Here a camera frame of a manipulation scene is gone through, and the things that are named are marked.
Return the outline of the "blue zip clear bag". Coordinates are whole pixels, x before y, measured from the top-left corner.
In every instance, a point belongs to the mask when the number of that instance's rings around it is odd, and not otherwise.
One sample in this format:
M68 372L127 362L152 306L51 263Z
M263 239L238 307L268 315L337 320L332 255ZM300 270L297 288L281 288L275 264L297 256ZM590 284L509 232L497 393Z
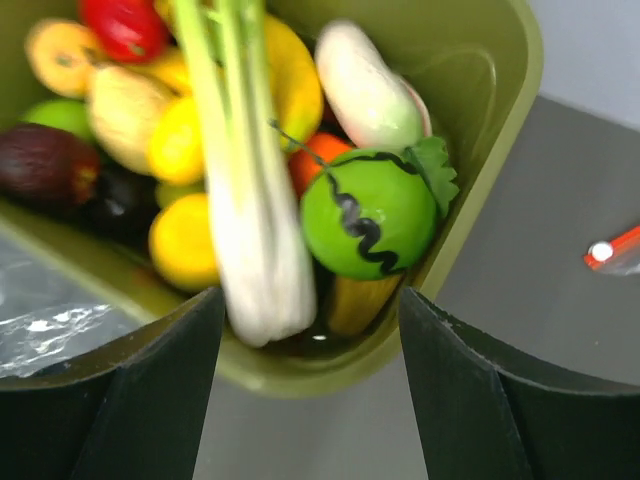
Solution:
M1 239L1 376L27 377L139 324L57 269Z

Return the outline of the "white fake radish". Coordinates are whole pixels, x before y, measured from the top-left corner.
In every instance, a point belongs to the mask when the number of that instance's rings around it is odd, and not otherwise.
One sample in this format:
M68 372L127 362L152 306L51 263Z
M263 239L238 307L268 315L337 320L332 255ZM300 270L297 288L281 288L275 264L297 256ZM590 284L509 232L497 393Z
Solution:
M337 19L326 24L314 60L326 99L357 147L401 150L432 134L421 97L385 63L356 23Z

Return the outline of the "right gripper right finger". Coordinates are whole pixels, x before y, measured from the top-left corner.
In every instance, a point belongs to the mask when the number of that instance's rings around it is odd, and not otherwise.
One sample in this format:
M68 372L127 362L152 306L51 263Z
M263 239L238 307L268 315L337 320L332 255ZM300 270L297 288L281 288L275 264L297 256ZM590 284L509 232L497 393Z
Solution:
M412 288L398 320L429 478L638 478L638 387L534 357Z

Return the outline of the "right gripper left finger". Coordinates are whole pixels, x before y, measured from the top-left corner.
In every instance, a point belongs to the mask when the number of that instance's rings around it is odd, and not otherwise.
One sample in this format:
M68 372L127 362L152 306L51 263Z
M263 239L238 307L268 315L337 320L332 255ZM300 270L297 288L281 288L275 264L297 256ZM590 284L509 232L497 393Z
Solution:
M224 317L209 289L93 351L3 378L2 478L192 478Z

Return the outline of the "fake celery stalk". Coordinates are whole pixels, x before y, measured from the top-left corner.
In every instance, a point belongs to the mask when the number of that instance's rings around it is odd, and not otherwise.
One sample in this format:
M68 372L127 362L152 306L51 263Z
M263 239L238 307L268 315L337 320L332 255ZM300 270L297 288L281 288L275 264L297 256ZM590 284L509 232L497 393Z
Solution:
M311 256L279 143L261 1L174 1L200 123L209 222L228 317L262 347L316 316Z

